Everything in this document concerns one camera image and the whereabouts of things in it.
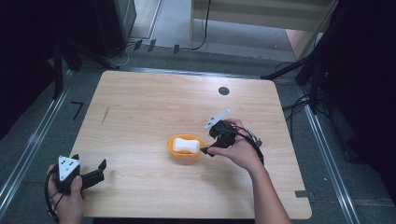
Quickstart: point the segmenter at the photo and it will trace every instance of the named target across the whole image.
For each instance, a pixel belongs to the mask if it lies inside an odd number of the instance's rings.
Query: white soap bar
[[[173,142],[173,150],[176,152],[187,151],[190,153],[196,153],[199,151],[198,140],[185,140],[182,138],[175,138]]]

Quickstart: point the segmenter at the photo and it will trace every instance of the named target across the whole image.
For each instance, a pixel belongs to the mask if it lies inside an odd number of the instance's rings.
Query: fingers
[[[85,199],[85,196],[86,196],[86,194],[85,194],[85,191],[83,190],[83,191],[81,192],[81,198],[82,198],[82,199]]]
[[[225,119],[224,121],[229,122],[235,126],[243,128],[244,125],[242,124],[242,121],[240,119]]]
[[[81,187],[82,179],[80,175],[77,175],[70,186],[70,197],[72,199],[78,200],[81,198]]]
[[[228,155],[228,148],[224,147],[210,147],[207,152],[213,155],[219,155],[219,156],[224,156],[227,157]]]
[[[225,119],[224,121],[229,122],[229,123],[233,124],[236,127],[244,128],[244,125],[242,124],[242,121],[240,119]],[[248,133],[245,132],[244,129],[238,129],[238,132],[241,133],[244,136],[248,136]],[[240,135],[237,135],[236,139],[243,139],[243,137],[240,136]]]
[[[55,166],[54,164],[51,164],[51,165],[49,166],[49,169],[48,169],[48,171],[47,171],[47,174],[50,172],[50,170],[52,170],[52,168],[53,168],[54,166]],[[50,195],[53,195],[53,194],[57,191],[55,182],[53,182],[53,175],[51,175],[51,176],[49,177],[49,188],[48,188],[48,190],[49,190],[49,196],[50,196]]]

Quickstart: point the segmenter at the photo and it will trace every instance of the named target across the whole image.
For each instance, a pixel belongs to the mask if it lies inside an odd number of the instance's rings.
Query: hand
[[[53,164],[49,167],[47,173],[53,168]],[[70,195],[62,196],[62,193],[57,192],[56,184],[53,181],[53,175],[49,179],[49,196],[52,197],[52,204],[56,205],[56,212],[58,214],[59,223],[75,224],[81,223],[83,218],[84,202],[83,194],[81,192],[82,179],[81,176],[76,176],[70,186]]]
[[[224,121],[229,122],[237,127],[244,127],[242,121],[239,119],[226,119]],[[240,132],[242,135],[248,136],[248,134],[243,129],[240,129],[238,132]],[[231,147],[210,147],[207,152],[214,155],[227,157],[238,166],[246,169],[248,172],[253,172],[256,167],[262,167],[262,162],[257,156],[253,146],[240,135],[236,136],[235,143]]]

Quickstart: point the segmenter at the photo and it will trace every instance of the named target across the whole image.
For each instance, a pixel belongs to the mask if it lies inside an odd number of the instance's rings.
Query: cable
[[[264,156],[262,155],[262,151],[260,150],[259,146],[257,146],[257,143],[254,142],[253,139],[251,139],[250,137],[243,135],[241,133],[236,133],[239,136],[242,136],[243,138],[245,138],[245,140],[247,140],[247,142],[254,148],[254,150],[257,153],[257,156],[259,157],[259,160],[262,162],[262,164],[264,164]]]
[[[286,121],[288,119],[290,120],[290,139],[291,142],[293,142],[293,115],[301,112],[306,105],[309,105],[311,103],[314,103],[314,107],[317,111],[323,114],[327,114],[326,112],[323,112],[318,109],[318,107],[325,105],[324,98],[317,99],[316,101],[312,101],[311,99],[303,100],[305,97],[309,96],[309,94],[306,94],[302,97],[300,97],[293,105],[288,105],[282,107],[283,111],[289,110],[290,109],[290,114],[286,117]]]
[[[242,127],[239,127],[239,126],[234,126],[235,127],[235,129],[237,130],[237,131],[239,131],[239,130],[244,130],[249,136],[250,136],[250,138],[254,141],[254,143],[258,146],[258,147],[260,147],[261,145],[262,145],[262,140],[260,139],[260,138],[257,138],[257,136],[253,133],[253,132],[251,132],[249,129],[247,129],[247,128],[242,128]]]
[[[61,198],[56,202],[56,204],[53,206],[53,210],[56,210],[56,206],[58,206],[58,203],[61,201],[61,199],[64,197],[64,193],[62,193]]]
[[[202,31],[205,32],[204,20],[201,20],[201,28],[202,28]],[[209,48],[209,44],[206,43],[206,48],[204,50],[207,50],[208,48]]]
[[[207,20],[209,19],[209,10],[210,10],[210,3],[211,3],[212,1],[211,0],[209,0],[209,2],[208,2],[208,4],[207,4],[207,12],[206,12],[206,22],[205,22],[205,37],[204,37],[204,41],[202,42],[202,44],[198,47],[198,48],[195,48],[195,49],[191,49],[191,50],[197,50],[197,49],[200,49],[201,48],[201,46],[206,42],[206,37],[207,37]]]
[[[116,65],[116,66],[124,66],[125,64],[127,64],[127,63],[129,62],[128,48],[130,48],[131,46],[134,46],[134,45],[130,45],[130,46],[128,46],[128,47],[125,49],[125,54],[126,54],[126,56],[127,56],[127,60],[126,60],[125,63],[114,63],[114,62],[111,61],[109,58],[106,58],[106,60],[108,60],[110,63],[113,63],[113,64]]]
[[[276,69],[277,69],[280,65],[285,64],[285,63],[293,63],[293,62],[283,62],[283,63],[277,64],[277,65],[275,66],[275,68],[274,68],[275,72],[277,72]]]
[[[58,218],[58,215],[57,215],[56,212],[55,212],[55,208],[52,208],[52,205],[51,205],[51,203],[50,203],[49,182],[50,182],[50,177],[51,177],[53,174],[57,173],[58,170],[59,170],[59,166],[58,166],[58,164],[56,164],[56,165],[49,171],[49,173],[47,174],[46,182],[45,182],[45,184],[44,184],[44,196],[46,197],[47,210],[48,210],[48,212],[49,212],[49,215],[53,218],[53,220],[54,220],[56,223],[59,223],[59,218]]]

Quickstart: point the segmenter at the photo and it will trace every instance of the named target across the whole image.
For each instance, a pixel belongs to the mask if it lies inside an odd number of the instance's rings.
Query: black dot
[[[228,94],[230,93],[230,90],[228,90],[227,87],[220,87],[220,88],[219,88],[219,93],[220,93],[221,95],[228,95]]]

